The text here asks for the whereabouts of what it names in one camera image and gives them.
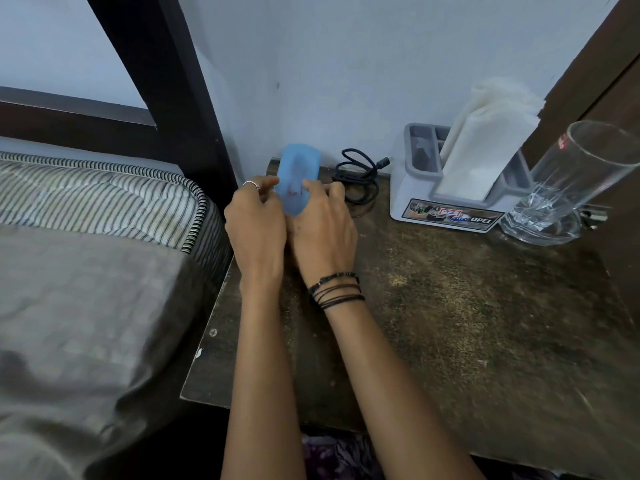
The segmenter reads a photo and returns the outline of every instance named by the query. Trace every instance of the drinking glass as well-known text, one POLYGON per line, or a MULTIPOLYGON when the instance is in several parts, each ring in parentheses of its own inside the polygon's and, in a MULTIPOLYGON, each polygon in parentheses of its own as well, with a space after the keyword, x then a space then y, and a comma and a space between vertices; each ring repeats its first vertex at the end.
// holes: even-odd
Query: drinking glass
POLYGON ((640 165, 640 139, 608 123, 578 121, 531 172, 533 192, 500 220, 517 239, 548 246, 580 235, 576 209, 640 165))

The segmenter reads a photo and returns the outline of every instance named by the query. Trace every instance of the glass rim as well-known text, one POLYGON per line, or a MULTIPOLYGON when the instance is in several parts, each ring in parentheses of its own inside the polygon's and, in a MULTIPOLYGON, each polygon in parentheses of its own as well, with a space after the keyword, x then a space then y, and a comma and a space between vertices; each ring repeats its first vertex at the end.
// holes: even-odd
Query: glass rim
POLYGON ((640 156, 638 156, 638 161, 636 163, 620 163, 620 162, 612 162, 611 160, 607 160, 606 158, 599 157, 596 154, 591 153, 590 151, 588 151, 584 147, 584 145, 582 145, 582 144, 578 143, 576 140, 574 140, 573 135, 572 135, 572 128, 574 126, 581 125, 582 123, 590 123, 590 124, 595 124, 597 126, 607 126, 607 127, 613 128, 613 129, 619 131, 625 137, 628 137, 628 138, 630 138, 632 140, 635 140, 635 143, 636 143, 636 145, 638 145, 639 149, 640 149, 640 137, 637 137, 633 133, 631 133, 629 131, 626 131, 626 130, 624 130, 624 129, 622 129, 622 128, 620 128, 620 127, 618 127, 618 126, 616 126, 616 125, 614 125, 612 123, 605 123, 604 121, 597 121, 597 120, 575 121, 575 122, 571 123, 569 125, 569 128, 567 128, 567 130, 566 130, 566 135, 572 141, 572 143, 574 145, 576 145, 578 148, 580 148, 583 152, 585 152, 590 157, 594 157, 594 158, 597 158, 598 160, 603 161, 605 163, 609 163, 611 165, 617 165, 617 166, 624 167, 624 168, 640 166, 640 156))

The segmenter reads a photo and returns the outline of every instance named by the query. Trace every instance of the wooden table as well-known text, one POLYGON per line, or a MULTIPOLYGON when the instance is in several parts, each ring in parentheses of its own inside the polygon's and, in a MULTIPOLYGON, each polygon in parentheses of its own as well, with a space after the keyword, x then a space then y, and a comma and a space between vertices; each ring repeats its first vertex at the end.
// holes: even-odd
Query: wooden table
MULTIPOLYGON (((323 180, 329 175, 322 169, 323 180)), ((388 178, 379 183, 373 205, 352 209, 362 290, 466 448, 584 476, 635 478, 640 335, 596 252, 580 240, 539 248, 499 229, 478 234, 394 221, 388 178)), ((230 405, 239 281, 234 261, 184 399, 230 405)), ((364 431, 329 325, 290 263, 280 311, 300 421, 364 431)))

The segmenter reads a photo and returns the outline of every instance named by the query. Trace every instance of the tissue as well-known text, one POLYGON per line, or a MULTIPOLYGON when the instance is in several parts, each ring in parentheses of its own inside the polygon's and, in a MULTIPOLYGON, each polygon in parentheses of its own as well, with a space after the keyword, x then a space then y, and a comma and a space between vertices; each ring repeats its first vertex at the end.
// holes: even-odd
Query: tissue
POLYGON ((544 99, 505 77, 476 82, 456 117, 440 158, 439 194, 484 200, 519 147, 537 128, 544 99))

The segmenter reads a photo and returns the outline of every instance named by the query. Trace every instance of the tissue holder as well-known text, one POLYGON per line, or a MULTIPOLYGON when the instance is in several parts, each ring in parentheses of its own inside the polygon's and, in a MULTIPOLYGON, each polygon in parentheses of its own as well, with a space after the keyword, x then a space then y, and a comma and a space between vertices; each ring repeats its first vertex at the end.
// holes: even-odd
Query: tissue holder
POLYGON ((531 174, 518 150, 484 200, 436 193, 443 177, 440 150, 449 129, 419 123, 404 128, 391 170, 391 217, 397 221, 489 232, 521 198, 532 192, 531 174))

